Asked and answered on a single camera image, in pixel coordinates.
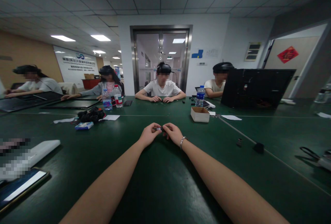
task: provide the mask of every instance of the red decoration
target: red decoration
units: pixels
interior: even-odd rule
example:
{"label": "red decoration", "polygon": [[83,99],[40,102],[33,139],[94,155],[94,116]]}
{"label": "red decoration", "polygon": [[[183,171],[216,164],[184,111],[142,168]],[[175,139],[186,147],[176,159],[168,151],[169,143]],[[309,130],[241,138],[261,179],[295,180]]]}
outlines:
{"label": "red decoration", "polygon": [[295,58],[297,55],[299,55],[299,53],[294,49],[293,46],[290,46],[289,48],[287,48],[285,51],[283,51],[282,53],[279,53],[277,55],[277,57],[279,57],[279,59],[283,62],[283,63],[287,63],[288,61],[292,60],[293,58]]}

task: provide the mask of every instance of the green table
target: green table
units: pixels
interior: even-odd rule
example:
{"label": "green table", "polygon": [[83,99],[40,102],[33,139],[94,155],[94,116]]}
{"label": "green table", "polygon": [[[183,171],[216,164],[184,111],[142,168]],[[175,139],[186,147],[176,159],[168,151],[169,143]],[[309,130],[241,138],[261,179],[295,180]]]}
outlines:
{"label": "green table", "polygon": [[[130,107],[113,109],[116,121],[103,121],[88,131],[75,131],[70,118],[79,110],[39,107],[0,116],[3,138],[31,138],[29,148],[41,141],[59,139],[56,148],[37,166],[51,177],[14,207],[0,215],[1,223],[58,223],[87,187],[141,135],[151,122],[172,122],[196,146],[229,167],[290,223],[330,223],[330,172],[308,164],[299,150],[308,146],[322,153],[330,148],[330,106],[309,100],[296,106],[280,105],[277,111],[237,110],[222,106],[216,113],[241,116],[242,121],[211,117],[195,123],[187,97],[170,104],[133,100]],[[243,140],[241,148],[236,146]],[[253,142],[265,144],[257,154]],[[230,223],[176,145],[158,136],[142,153],[111,223]]]}

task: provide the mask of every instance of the gray jacket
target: gray jacket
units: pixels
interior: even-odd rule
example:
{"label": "gray jacket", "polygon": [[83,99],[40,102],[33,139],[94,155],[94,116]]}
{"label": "gray jacket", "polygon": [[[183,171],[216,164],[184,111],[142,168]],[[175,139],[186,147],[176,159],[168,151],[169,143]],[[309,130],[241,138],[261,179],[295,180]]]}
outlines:
{"label": "gray jacket", "polygon": [[[82,96],[87,96],[87,95],[99,96],[99,95],[102,95],[103,89],[106,89],[106,88],[107,88],[107,82],[99,82],[98,85],[95,86],[93,89],[83,91],[80,94]],[[118,88],[120,89],[120,92],[122,93],[122,88],[120,85],[118,86]],[[111,97],[114,96],[113,91],[111,91],[109,95]]]}

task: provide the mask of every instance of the small box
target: small box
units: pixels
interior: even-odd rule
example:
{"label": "small box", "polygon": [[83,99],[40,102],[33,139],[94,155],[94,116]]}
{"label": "small box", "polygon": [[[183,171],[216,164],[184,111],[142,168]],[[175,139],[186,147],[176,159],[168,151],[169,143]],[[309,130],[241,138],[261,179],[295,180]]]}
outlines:
{"label": "small box", "polygon": [[93,126],[93,122],[81,122],[75,126],[76,130],[88,130]]}
{"label": "small box", "polygon": [[191,107],[191,116],[197,122],[209,122],[210,113],[202,107]]}
{"label": "small box", "polygon": [[94,74],[84,74],[85,79],[94,79]]}

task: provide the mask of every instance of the bracelet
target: bracelet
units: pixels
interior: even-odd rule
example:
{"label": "bracelet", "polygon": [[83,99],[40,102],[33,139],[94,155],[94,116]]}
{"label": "bracelet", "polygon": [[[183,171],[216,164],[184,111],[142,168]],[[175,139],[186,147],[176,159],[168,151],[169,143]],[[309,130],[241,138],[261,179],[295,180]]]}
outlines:
{"label": "bracelet", "polygon": [[186,139],[186,137],[184,136],[184,137],[182,137],[182,139],[180,140],[180,150],[182,150],[182,144],[183,144],[183,141],[184,141],[184,139]]}

